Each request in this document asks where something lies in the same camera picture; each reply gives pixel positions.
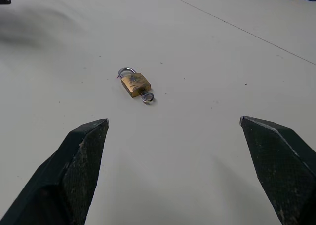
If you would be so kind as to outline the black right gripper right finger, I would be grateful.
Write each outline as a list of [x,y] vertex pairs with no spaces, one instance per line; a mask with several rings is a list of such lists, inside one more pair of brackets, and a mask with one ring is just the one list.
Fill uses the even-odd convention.
[[283,225],[316,223],[316,153],[292,129],[249,116],[243,129],[258,180]]

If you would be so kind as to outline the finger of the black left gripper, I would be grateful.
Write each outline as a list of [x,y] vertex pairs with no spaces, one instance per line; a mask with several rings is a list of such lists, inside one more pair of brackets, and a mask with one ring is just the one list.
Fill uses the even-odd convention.
[[70,131],[9,207],[2,225],[83,225],[98,182],[109,121]]

